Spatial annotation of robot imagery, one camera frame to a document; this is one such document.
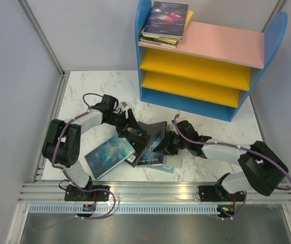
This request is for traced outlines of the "dark Wuthering Heights book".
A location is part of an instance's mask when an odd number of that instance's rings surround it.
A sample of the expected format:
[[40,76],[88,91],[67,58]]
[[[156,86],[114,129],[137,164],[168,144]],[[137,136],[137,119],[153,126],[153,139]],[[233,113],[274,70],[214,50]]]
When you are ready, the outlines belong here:
[[157,130],[153,135],[151,143],[140,157],[136,167],[153,167],[163,165],[164,153],[162,150],[156,149],[161,144],[163,138],[164,133],[161,130]]

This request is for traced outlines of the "purple Robinson Crusoe book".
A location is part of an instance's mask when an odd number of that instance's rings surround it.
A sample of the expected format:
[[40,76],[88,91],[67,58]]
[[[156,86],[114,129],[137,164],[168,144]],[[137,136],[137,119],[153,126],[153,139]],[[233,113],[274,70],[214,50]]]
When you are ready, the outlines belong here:
[[155,1],[142,35],[151,38],[181,40],[188,14],[188,4]]

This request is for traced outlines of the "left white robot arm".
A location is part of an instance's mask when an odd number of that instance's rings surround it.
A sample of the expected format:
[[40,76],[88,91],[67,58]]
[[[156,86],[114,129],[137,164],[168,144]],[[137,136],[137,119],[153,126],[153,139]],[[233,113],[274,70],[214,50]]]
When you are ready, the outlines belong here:
[[117,98],[100,95],[102,100],[95,105],[87,105],[87,110],[67,121],[53,119],[48,127],[42,148],[42,155],[59,169],[69,184],[76,189],[76,195],[87,201],[93,197],[95,189],[90,176],[78,162],[81,135],[90,129],[109,124],[114,126],[119,137],[146,148],[150,137],[136,121],[133,111],[122,110]]

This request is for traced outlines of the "yellow paperback book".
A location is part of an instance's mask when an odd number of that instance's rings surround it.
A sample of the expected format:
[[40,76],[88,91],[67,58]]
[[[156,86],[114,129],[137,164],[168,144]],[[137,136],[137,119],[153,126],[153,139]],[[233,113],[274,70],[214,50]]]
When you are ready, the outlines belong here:
[[152,9],[140,41],[176,48],[193,11]]

